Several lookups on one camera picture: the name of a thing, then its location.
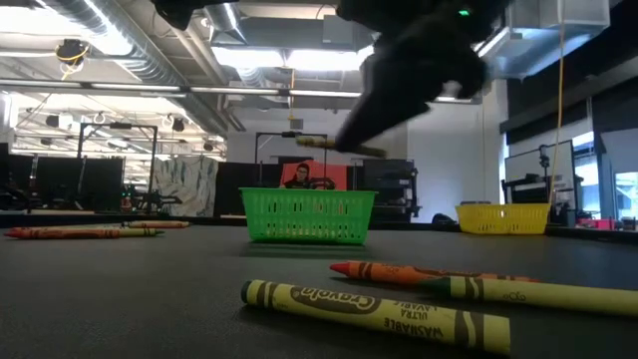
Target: crayola logo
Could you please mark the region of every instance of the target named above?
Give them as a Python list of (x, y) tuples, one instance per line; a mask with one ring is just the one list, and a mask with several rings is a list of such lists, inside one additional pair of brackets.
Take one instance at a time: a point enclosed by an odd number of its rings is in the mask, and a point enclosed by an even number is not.
[(369, 296), (296, 286), (290, 288), (290, 296), (313, 308), (347, 314), (370, 314), (381, 305), (380, 299)]

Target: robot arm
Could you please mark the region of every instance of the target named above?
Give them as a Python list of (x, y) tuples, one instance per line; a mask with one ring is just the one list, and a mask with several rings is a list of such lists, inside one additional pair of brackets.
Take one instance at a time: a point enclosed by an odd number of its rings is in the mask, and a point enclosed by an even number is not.
[(412, 117), (458, 82), (470, 98), (486, 80), (472, 44), (485, 40), (510, 0), (342, 0), (337, 14), (381, 33), (362, 65), (364, 93), (336, 141), (348, 152)]

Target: green basket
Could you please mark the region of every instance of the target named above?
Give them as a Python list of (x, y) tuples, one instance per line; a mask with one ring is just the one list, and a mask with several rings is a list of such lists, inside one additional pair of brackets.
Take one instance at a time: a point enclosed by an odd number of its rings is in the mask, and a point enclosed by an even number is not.
[(241, 188), (253, 241), (363, 244), (373, 191)]

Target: plastic basket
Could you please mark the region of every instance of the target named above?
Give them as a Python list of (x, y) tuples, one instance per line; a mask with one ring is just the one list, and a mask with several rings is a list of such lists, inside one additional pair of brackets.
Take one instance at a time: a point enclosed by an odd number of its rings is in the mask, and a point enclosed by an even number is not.
[(241, 188), (253, 241), (363, 244), (373, 191)]
[(461, 230), (474, 234), (543, 234), (549, 204), (468, 204), (457, 206)]

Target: window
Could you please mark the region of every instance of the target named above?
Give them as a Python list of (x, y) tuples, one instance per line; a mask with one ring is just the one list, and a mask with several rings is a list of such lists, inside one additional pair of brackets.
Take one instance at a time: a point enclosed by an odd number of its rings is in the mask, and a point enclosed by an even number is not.
[(582, 210), (600, 219), (600, 186), (598, 185), (598, 160), (593, 150), (593, 133), (573, 139), (576, 175), (582, 179), (578, 202)]
[(616, 175), (618, 219), (638, 216), (638, 173)]

